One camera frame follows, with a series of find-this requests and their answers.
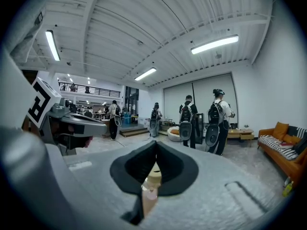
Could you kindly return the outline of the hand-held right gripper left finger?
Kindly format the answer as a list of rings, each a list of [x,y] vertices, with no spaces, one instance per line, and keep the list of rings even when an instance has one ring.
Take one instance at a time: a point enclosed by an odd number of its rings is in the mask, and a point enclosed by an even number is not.
[[[156,162],[156,141],[151,141],[127,155],[116,158],[110,166],[110,175],[119,189],[136,196],[131,211],[121,218],[138,225],[144,218],[142,185]]]

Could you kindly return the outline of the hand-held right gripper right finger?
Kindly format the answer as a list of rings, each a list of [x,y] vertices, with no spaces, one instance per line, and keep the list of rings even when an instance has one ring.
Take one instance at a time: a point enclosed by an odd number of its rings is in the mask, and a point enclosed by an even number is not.
[[[197,179],[199,167],[189,155],[163,143],[156,143],[156,163],[161,172],[158,196],[176,196]]]

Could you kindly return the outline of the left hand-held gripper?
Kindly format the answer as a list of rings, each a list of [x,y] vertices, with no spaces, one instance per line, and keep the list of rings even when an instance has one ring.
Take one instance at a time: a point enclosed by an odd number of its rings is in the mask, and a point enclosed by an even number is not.
[[[75,155],[75,149],[83,148],[87,137],[107,132],[103,122],[71,112],[69,100],[40,77],[32,87],[36,97],[27,117],[38,128],[43,142],[57,146],[62,156]]]

